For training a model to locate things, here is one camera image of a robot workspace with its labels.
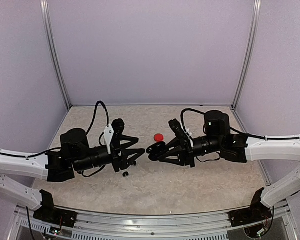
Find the black earbud charging case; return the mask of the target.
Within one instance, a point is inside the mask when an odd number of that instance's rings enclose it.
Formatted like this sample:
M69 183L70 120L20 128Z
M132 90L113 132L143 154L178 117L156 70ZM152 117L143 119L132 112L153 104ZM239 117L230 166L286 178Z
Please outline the black earbud charging case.
M158 157L163 154L166 150L166 143L164 141L159 141L149 146L145 152L148 154L149 160L156 162Z

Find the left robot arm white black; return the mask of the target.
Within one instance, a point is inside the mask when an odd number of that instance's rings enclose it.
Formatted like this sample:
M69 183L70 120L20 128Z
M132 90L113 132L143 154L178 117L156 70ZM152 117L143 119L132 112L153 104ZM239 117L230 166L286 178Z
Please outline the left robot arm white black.
M42 153L28 155L0 149L0 193L33 211L39 210L47 221L60 218L54 207L53 197L44 190L32 189L13 179L10 175L63 183L74 179L75 174L95 169L99 173L106 165L112 165L116 173L136 165L145 153L143 148L133 148L137 137L123 135L113 129L104 131L105 145L90 147L87 133L74 128L60 137L60 147Z

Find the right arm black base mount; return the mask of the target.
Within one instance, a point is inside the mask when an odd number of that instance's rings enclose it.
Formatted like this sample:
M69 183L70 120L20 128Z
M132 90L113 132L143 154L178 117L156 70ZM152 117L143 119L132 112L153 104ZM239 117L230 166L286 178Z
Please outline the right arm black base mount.
M272 218L271 208L261 203L261 195L264 189L262 187L255 192L249 207L232 210L228 213L232 227L248 225Z

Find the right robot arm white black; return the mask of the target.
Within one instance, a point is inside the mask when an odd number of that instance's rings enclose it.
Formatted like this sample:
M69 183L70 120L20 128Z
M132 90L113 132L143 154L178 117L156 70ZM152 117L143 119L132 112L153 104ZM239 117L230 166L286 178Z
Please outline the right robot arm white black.
M194 138L183 120L169 121L175 138L169 143L155 143L146 152L151 161L195 167L195 159L217 153L219 158L233 163L254 161L293 161L298 167L271 186L257 191L246 210L246 218L256 222L266 209L300 191L300 134L283 137L243 133L230 126L228 114L219 110L202 112L204 136Z

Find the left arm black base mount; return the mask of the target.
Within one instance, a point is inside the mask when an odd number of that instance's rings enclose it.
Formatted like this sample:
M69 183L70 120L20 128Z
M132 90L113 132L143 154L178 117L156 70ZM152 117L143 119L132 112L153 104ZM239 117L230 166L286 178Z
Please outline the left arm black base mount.
M73 228L78 213L55 207L51 193L45 190L40 190L39 192L41 194L40 208L34 211L33 217L46 223Z

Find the red earbud charging case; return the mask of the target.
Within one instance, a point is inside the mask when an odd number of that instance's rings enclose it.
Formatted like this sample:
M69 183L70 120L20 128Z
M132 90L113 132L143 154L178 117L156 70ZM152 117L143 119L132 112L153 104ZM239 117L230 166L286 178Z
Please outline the red earbud charging case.
M161 133L156 133L153 138L155 142L162 142L164 140L164 136Z

